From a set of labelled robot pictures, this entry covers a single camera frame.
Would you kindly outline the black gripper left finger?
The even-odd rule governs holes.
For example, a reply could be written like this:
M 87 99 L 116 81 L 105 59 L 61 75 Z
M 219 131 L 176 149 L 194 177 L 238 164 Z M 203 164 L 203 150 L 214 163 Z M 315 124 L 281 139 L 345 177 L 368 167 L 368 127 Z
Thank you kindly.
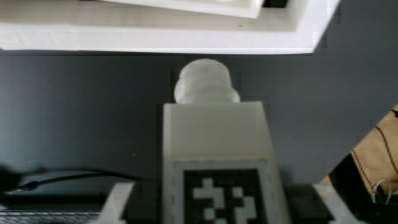
M 158 224 L 158 196 L 155 182 L 118 182 L 98 217 L 87 224 Z

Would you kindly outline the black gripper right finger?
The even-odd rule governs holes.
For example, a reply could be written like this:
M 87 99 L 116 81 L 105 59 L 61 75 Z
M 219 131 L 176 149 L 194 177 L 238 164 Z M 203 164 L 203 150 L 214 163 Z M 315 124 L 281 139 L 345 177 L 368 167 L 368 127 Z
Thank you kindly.
M 345 205 L 331 185 L 285 186 L 292 224 L 368 224 Z

